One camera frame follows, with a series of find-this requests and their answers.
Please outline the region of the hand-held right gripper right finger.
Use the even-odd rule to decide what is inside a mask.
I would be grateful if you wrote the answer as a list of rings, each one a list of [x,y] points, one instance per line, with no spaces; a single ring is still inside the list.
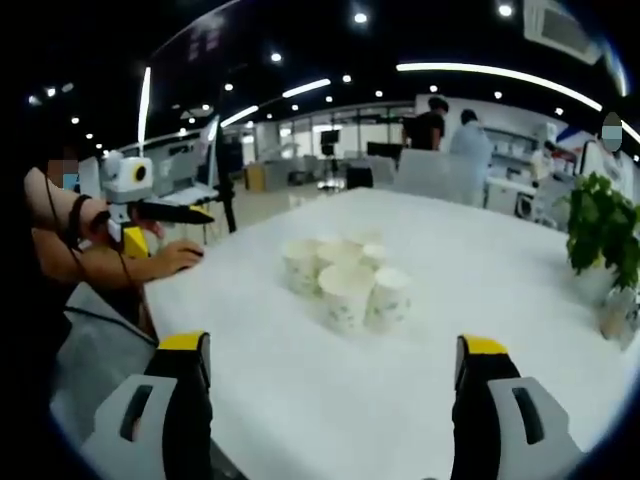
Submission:
[[[568,479],[583,457],[569,416],[506,347],[457,337],[453,479]]]

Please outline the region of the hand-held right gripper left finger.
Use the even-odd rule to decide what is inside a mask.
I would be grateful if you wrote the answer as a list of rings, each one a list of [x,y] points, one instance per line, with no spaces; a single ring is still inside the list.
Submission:
[[[97,408],[82,456],[99,479],[211,479],[210,335],[166,337]]]

